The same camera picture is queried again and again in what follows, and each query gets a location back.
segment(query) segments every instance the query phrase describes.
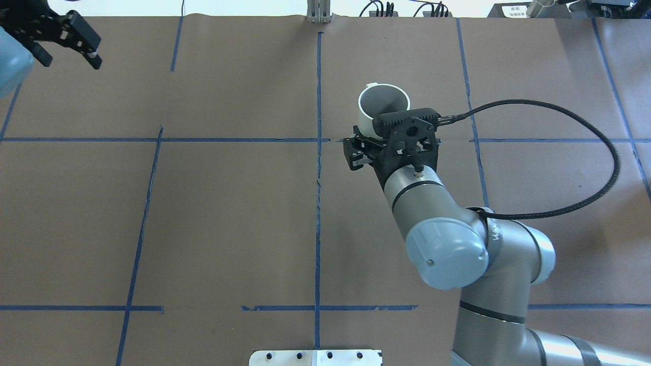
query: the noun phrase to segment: wire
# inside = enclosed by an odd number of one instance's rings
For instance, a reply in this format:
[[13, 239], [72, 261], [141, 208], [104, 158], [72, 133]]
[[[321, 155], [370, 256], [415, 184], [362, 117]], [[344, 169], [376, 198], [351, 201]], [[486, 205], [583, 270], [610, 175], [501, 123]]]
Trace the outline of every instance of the wire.
[[492, 108], [492, 107], [497, 107], [497, 106], [503, 106], [505, 104], [528, 104], [530, 106], [538, 106], [538, 107], [543, 107], [543, 108], [548, 108], [548, 109], [553, 109], [555, 111], [561, 112], [564, 115], [570, 117], [571, 119], [576, 120], [578, 123], [582, 124], [585, 128], [590, 130], [593, 134], [595, 134], [603, 143], [608, 147], [608, 150], [610, 150], [611, 155], [613, 156], [613, 174], [611, 175], [610, 179], [608, 182], [594, 195], [591, 195], [590, 197], [584, 199], [581, 202], [572, 204], [570, 206], [560, 208], [558, 210], [552, 210], [552, 211], [546, 211], [546, 212], [535, 212], [532, 214], [493, 214], [491, 212], [486, 212], [481, 208], [474, 209], [477, 211], [477, 213], [480, 216], [483, 216], [485, 218], [492, 218], [492, 219], [503, 219], [503, 220], [525, 220], [525, 219], [542, 219], [542, 218], [551, 218], [553, 216], [559, 216], [563, 214], [567, 214], [572, 211], [576, 211], [582, 207], [585, 207], [589, 205], [590, 203], [593, 203], [594, 201], [597, 201], [599, 198], [603, 197], [614, 185], [615, 182], [617, 181], [617, 177], [619, 176], [620, 172], [620, 160], [619, 160], [619, 154], [617, 154], [617, 149], [613, 145], [613, 143], [606, 137], [601, 131], [599, 131], [596, 127], [594, 127], [591, 123], [580, 117], [574, 112], [568, 111], [567, 109], [563, 107], [556, 106], [555, 104], [551, 103], [545, 103], [545, 102], [539, 102], [537, 100], [528, 100], [528, 99], [507, 99], [507, 100], [499, 100], [497, 102], [492, 102], [488, 104], [484, 104], [483, 106], [477, 107], [467, 113], [463, 113], [461, 115], [456, 115], [456, 116], [447, 116], [447, 117], [442, 117], [440, 120], [442, 123], [439, 123], [439, 126], [446, 126], [448, 124], [455, 123], [459, 120], [466, 119], [470, 117], [471, 115], [474, 115], [477, 112], [481, 112], [485, 109]]
[[439, 14], [441, 14], [441, 18], [443, 17], [443, 12], [445, 12], [445, 16], [447, 17], [447, 14], [449, 13], [449, 9], [446, 5], [443, 4], [443, 2], [438, 2], [438, 3], [433, 3], [431, 1], [420, 1], [420, 0], [412, 0], [416, 1], [418, 3], [423, 3], [415, 13], [413, 13], [412, 18], [415, 18], [418, 15], [418, 12], [421, 11], [423, 7], [426, 5], [430, 5], [432, 7], [432, 11], [430, 12], [430, 17], [439, 17]]
[[443, 5], [443, 3], [439, 3], [438, 5], [436, 5], [436, 10], [430, 13], [430, 17], [438, 18], [439, 17], [439, 12], [443, 13], [442, 5]]
[[393, 8], [396, 6], [396, 3], [390, 3], [387, 1], [387, 11], [384, 13], [385, 16], [393, 16]]
[[[378, 3], [380, 3], [380, 6], [382, 7], [382, 11], [381, 11], [381, 12], [380, 12], [380, 10], [379, 10], [380, 8], [378, 7]], [[368, 4], [364, 7], [364, 9], [362, 9], [362, 11], [359, 13], [359, 16], [364, 15], [364, 11], [366, 11], [366, 9], [368, 9], [368, 7], [369, 7], [371, 4], [375, 4], [375, 7], [376, 7], [376, 9], [377, 9], [377, 10], [376, 10], [376, 13], [375, 13], [376, 16], [381, 16], [382, 14], [384, 14], [384, 4], [383, 4], [380, 0], [371, 0], [371, 1], [369, 1]]]
[[431, 5], [431, 6], [432, 6], [432, 14], [433, 14], [433, 13], [434, 13], [434, 3], [425, 3], [425, 4], [421, 5], [421, 6], [416, 10], [415, 13], [413, 13], [412, 18], [415, 18], [416, 15], [418, 15], [418, 12], [421, 11], [421, 9], [422, 9], [423, 7], [425, 7], [425, 6], [427, 6], [427, 5]]

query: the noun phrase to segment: bolt hole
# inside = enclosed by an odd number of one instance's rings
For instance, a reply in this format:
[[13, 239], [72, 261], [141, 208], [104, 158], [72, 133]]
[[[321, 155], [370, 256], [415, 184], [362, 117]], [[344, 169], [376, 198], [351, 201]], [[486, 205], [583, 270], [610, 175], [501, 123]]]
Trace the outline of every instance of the bolt hole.
[[411, 126], [407, 129], [407, 136], [414, 137], [418, 133], [418, 127]]

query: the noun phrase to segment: blue tape line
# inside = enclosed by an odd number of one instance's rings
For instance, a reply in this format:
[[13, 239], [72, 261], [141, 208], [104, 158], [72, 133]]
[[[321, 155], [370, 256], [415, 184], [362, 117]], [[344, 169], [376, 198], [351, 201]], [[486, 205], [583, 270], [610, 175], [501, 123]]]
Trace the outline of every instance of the blue tape line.
[[[151, 137], [8, 137], [5, 141], [14, 142], [103, 142], [103, 143], [155, 143], [158, 139]], [[287, 138], [274, 139], [264, 137], [166, 137], [161, 139], [164, 143], [316, 143], [318, 139]], [[321, 139], [321, 142], [330, 142], [330, 139]]]
[[[628, 143], [628, 139], [610, 139], [614, 143]], [[480, 143], [603, 143], [599, 139], [478, 139]]]
[[170, 71], [174, 72], [176, 68], [176, 54], [178, 53], [178, 44], [181, 42], [181, 28], [183, 28], [183, 16], [178, 18], [178, 29], [176, 30], [176, 43], [174, 44], [174, 54], [172, 55], [172, 66]]
[[[163, 137], [163, 128], [161, 127], [158, 132], [158, 142], [156, 143], [156, 152], [154, 153], [154, 162], [152, 163], [152, 172], [149, 176], [149, 187], [147, 187], [147, 198], [145, 199], [145, 210], [143, 212], [143, 220], [140, 224], [140, 235], [138, 236], [138, 247], [135, 250], [135, 260], [133, 261], [133, 270], [131, 272], [131, 284], [129, 285], [129, 295], [126, 300], [127, 307], [133, 303], [133, 292], [135, 290], [135, 280], [138, 275], [138, 265], [140, 263], [140, 254], [143, 251], [143, 241], [145, 240], [145, 223], [147, 222], [147, 214], [149, 213], [149, 204], [152, 199], [152, 187], [154, 185], [154, 175], [156, 174], [156, 166], [158, 164], [158, 154], [161, 149], [161, 140]], [[130, 310], [124, 312], [124, 321], [122, 323], [122, 334], [120, 335], [120, 345], [118, 346], [118, 356], [115, 361], [116, 366], [122, 363], [122, 353], [124, 352], [124, 343], [126, 341], [126, 330], [129, 327]]]
[[418, 305], [322, 305], [323, 311], [412, 311]]
[[651, 309], [648, 303], [543, 303], [531, 304], [529, 310]]
[[122, 333], [120, 334], [120, 345], [118, 346], [118, 356], [115, 359], [115, 366], [122, 365], [122, 354], [124, 353], [124, 342], [126, 341], [126, 330], [129, 326], [129, 317], [131, 311], [124, 312], [124, 320], [122, 321]]
[[610, 82], [611, 89], [613, 90], [613, 94], [615, 95], [615, 102], [617, 103], [617, 109], [619, 110], [619, 115], [622, 117], [622, 121], [624, 121], [624, 129], [626, 130], [626, 135], [628, 136], [629, 142], [631, 143], [631, 148], [633, 149], [633, 154], [635, 155], [635, 162], [637, 163], [637, 170], [640, 171], [640, 176], [642, 177], [644, 188], [646, 189], [646, 195], [648, 196], [649, 201], [651, 201], [651, 186], [649, 186], [649, 180], [646, 177], [644, 167], [642, 166], [642, 161], [640, 160], [640, 154], [637, 151], [637, 147], [635, 146], [635, 143], [633, 142], [633, 134], [631, 133], [631, 126], [628, 124], [628, 119], [626, 118], [624, 108], [622, 107], [622, 100], [619, 97], [619, 92], [617, 92], [617, 87], [615, 86], [615, 81], [613, 80], [613, 74], [611, 73], [610, 66], [608, 65], [608, 60], [606, 59], [606, 54], [605, 54], [605, 52], [603, 52], [602, 39], [599, 36], [599, 29], [597, 27], [597, 21], [594, 18], [592, 19], [592, 29], [594, 29], [594, 36], [596, 37], [597, 46], [599, 48], [599, 54], [602, 56], [602, 62], [603, 62], [603, 65], [604, 65], [604, 67], [606, 69], [606, 75], [608, 76], [608, 82]]
[[159, 311], [162, 306], [121, 306], [121, 305], [0, 305], [0, 311]]
[[321, 348], [321, 39], [316, 36], [316, 248], [314, 256], [314, 349]]
[[[418, 305], [320, 305], [320, 311], [411, 311]], [[313, 305], [256, 305], [241, 306], [242, 311], [314, 311]]]
[[[468, 110], [472, 110], [473, 106], [470, 102], [470, 79], [468, 78], [468, 65], [465, 62], [464, 38], [461, 34], [461, 21], [456, 19], [456, 32], [459, 36], [459, 50], [461, 51], [461, 64], [464, 67], [464, 81], [465, 81], [465, 94], [468, 98]], [[490, 207], [488, 203], [488, 189], [486, 189], [486, 178], [484, 177], [484, 165], [482, 164], [482, 153], [479, 147], [479, 134], [477, 133], [477, 122], [475, 115], [471, 115], [470, 119], [473, 121], [473, 137], [475, 142], [475, 154], [477, 155], [477, 167], [479, 168], [479, 181], [482, 186], [482, 196], [484, 197], [484, 206]]]
[[256, 305], [241, 306], [242, 311], [314, 311], [314, 305]]
[[20, 93], [20, 87], [22, 87], [23, 84], [20, 83], [16, 87], [16, 91], [14, 91], [14, 97], [11, 99], [11, 104], [9, 105], [9, 109], [7, 110], [7, 115], [5, 117], [5, 123], [2, 125], [2, 130], [0, 130], [0, 143], [5, 139], [5, 131], [7, 130], [7, 126], [9, 125], [9, 120], [11, 119], [11, 113], [14, 111], [14, 106], [16, 105], [16, 100], [18, 99], [18, 93]]

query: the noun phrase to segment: metal mounting plate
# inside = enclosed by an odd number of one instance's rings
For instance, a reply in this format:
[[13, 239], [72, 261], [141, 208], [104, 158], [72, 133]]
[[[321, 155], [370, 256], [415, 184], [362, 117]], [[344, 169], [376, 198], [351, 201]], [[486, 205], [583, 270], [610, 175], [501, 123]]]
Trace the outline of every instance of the metal mounting plate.
[[308, 23], [330, 23], [330, 0], [307, 0]]
[[381, 350], [256, 351], [249, 366], [381, 366]]

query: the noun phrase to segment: blue joint cap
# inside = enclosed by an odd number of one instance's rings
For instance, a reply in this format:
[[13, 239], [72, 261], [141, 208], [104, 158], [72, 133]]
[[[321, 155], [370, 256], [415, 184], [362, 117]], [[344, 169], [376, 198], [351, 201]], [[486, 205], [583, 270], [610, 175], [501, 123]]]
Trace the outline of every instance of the blue joint cap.
[[470, 225], [451, 218], [431, 218], [411, 228], [407, 254], [425, 283], [439, 290], [464, 287], [488, 267], [484, 241]]
[[32, 65], [32, 54], [0, 28], [0, 98], [23, 82], [32, 70]]

